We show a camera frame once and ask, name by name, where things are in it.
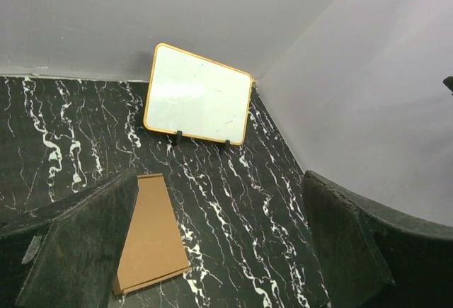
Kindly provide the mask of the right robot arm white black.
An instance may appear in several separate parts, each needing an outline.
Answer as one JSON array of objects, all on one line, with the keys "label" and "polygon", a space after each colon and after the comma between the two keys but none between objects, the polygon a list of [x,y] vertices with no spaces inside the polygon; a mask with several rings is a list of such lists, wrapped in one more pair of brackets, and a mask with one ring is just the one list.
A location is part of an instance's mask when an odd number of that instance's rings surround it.
[{"label": "right robot arm white black", "polygon": [[442,83],[453,93],[453,76],[446,77]]}]

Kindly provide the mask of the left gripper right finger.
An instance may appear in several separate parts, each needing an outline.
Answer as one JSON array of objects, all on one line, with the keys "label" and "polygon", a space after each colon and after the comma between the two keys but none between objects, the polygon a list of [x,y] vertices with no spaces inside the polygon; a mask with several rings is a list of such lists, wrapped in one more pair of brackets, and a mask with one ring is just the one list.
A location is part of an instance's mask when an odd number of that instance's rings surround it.
[{"label": "left gripper right finger", "polygon": [[452,228],[307,171],[302,196],[334,307],[451,307]]}]

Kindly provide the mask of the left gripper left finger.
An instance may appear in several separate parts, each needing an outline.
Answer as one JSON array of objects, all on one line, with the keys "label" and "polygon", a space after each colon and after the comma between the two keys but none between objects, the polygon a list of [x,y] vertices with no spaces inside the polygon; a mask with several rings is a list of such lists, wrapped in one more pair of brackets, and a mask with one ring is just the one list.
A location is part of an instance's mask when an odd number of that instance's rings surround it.
[{"label": "left gripper left finger", "polygon": [[1,218],[2,307],[107,307],[138,196],[135,169]]}]

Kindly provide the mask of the brown cardboard box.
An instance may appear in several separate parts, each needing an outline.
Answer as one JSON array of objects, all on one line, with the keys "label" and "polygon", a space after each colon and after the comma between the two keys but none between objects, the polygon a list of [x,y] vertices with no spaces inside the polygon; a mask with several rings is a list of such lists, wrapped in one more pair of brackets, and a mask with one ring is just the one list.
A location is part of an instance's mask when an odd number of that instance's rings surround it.
[{"label": "brown cardboard box", "polygon": [[116,296],[190,270],[163,174],[137,177],[139,192],[113,283]]}]

